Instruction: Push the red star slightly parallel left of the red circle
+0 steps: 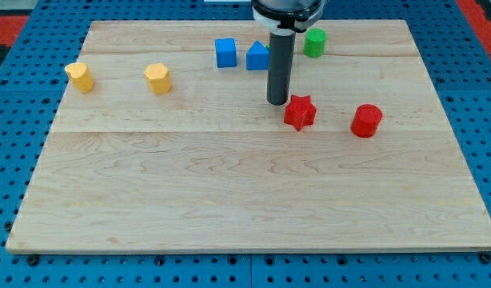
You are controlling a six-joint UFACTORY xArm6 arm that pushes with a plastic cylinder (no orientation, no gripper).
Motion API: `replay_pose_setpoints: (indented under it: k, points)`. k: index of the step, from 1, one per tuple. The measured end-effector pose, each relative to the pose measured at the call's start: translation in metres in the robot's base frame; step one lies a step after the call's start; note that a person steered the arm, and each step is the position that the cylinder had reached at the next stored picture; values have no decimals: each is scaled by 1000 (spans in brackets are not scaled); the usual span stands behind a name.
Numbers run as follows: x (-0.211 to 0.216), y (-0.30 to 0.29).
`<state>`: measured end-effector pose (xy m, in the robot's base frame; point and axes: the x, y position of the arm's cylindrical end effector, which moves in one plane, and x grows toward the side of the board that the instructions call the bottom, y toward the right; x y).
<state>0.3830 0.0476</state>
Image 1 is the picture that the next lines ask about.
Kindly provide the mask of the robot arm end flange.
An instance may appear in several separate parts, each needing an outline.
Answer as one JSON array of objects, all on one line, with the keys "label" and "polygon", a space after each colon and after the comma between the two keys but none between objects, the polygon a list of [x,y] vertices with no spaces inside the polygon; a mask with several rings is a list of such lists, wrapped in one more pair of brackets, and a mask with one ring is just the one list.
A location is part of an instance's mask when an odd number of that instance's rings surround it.
[{"label": "robot arm end flange", "polygon": [[305,32],[323,15],[326,0],[252,0],[253,18],[271,33]]}]

